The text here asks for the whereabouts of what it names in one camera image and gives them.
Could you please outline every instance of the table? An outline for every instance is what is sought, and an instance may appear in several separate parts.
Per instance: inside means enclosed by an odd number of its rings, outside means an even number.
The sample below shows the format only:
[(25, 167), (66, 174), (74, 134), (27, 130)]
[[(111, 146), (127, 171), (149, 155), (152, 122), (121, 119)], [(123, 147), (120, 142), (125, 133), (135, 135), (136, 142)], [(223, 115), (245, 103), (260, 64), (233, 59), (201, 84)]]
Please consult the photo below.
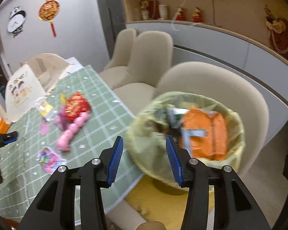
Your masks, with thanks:
[[(92, 106), (91, 119), (71, 142), (71, 152), (62, 153), (68, 168), (83, 166), (112, 147), (117, 135), (124, 137), (134, 115), (118, 99), (91, 66), (86, 66), (60, 80), (48, 103), (58, 108), (60, 94), (80, 91)], [(41, 116), (33, 108), (24, 114), (9, 132), (17, 130), (18, 140), (0, 149), (3, 184), (0, 185), (0, 215), (20, 221), (39, 190), (50, 177), (37, 163), (36, 155), (44, 146), (55, 149), (61, 131), (54, 125), (46, 136), (39, 134)], [(105, 213), (113, 209), (141, 179), (143, 173), (123, 151), (116, 181), (110, 189), (102, 189)], [(80, 189), (75, 193), (75, 224), (80, 224)]]

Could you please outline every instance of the red decorative bag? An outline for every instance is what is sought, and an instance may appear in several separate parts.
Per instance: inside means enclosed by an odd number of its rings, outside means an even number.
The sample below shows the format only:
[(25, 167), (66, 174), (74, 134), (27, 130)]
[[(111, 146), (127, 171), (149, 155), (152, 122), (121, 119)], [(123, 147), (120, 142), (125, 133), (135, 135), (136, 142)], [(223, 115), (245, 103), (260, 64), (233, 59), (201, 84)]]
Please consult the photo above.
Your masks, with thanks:
[(79, 93), (74, 93), (67, 102), (65, 108), (66, 119), (68, 122), (74, 122), (74, 119), (79, 117), (80, 113), (90, 110), (91, 106), (85, 97)]

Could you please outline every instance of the wooden countertop edge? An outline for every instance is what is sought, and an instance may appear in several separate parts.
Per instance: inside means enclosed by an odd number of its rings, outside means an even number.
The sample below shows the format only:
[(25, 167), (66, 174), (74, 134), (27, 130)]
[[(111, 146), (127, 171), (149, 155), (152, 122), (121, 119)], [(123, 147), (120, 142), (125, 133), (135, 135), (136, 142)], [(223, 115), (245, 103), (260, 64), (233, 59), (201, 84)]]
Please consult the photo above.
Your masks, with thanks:
[[(134, 21), (134, 22), (129, 22), (126, 24), (136, 24), (136, 23), (171, 23), (171, 20), (148, 20), (148, 21)], [(182, 24), (182, 25), (190, 25), (190, 26), (194, 26), (194, 27), (203, 27), (203, 28), (207, 28), (207, 29), (211, 29), (211, 30), (215, 30), (215, 31), (219, 31), (228, 35), (232, 35), (235, 36), (237, 38), (240, 38), (242, 40), (245, 40), (249, 43), (252, 43), (260, 48), (262, 48), (263, 50), (266, 50), (267, 52), (271, 53), (272, 55), (274, 55), (276, 58), (278, 58), (280, 61), (284, 62), (287, 66), (288, 66), (288, 60), (286, 60), (283, 56), (281, 56), (279, 53), (277, 53), (276, 51), (272, 50), (271, 48), (267, 47), (266, 45), (264, 45), (263, 43), (256, 41), (252, 38), (249, 38), (245, 35), (230, 31), (228, 29), (224, 29), (222, 27), (217, 27), (214, 25), (210, 25), (210, 24), (195, 24), (193, 22), (188, 22), (188, 21), (175, 21), (175, 24)]]

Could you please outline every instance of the red tassel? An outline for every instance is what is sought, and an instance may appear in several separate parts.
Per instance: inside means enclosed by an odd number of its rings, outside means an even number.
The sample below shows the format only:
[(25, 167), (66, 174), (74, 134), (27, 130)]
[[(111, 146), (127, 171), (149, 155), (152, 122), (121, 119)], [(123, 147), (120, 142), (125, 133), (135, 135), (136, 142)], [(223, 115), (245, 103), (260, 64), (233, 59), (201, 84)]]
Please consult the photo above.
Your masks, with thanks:
[(52, 21), (50, 22), (50, 26), (51, 26), (53, 37), (56, 37), (56, 32), (55, 32), (54, 25), (53, 25)]

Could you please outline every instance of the chair backrest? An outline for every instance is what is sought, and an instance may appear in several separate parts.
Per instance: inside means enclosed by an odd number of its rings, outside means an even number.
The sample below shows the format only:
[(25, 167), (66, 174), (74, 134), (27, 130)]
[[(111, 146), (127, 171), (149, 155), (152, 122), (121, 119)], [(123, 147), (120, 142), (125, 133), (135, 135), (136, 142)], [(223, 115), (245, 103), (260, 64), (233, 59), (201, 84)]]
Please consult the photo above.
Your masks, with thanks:
[(33, 56), (26, 64), (31, 67), (45, 92), (53, 88), (63, 77), (65, 70), (69, 66), (65, 59), (53, 53), (42, 53)]
[(44, 97), (45, 91), (28, 65), (19, 68), (8, 80), (5, 90), (5, 106), (8, 119), (16, 122), (34, 101)]
[(156, 87), (161, 76), (172, 66), (173, 46), (173, 39), (168, 33), (141, 33), (132, 47), (128, 75), (117, 87), (135, 82)]
[(127, 66), (131, 55), (131, 49), (136, 38), (137, 31), (133, 28), (120, 31), (116, 37), (112, 59), (104, 69)]
[(160, 79), (154, 98), (170, 91), (212, 98), (240, 115), (246, 148), (238, 173), (244, 175), (263, 148), (268, 130), (269, 111), (261, 93), (235, 73), (203, 62), (173, 66)]

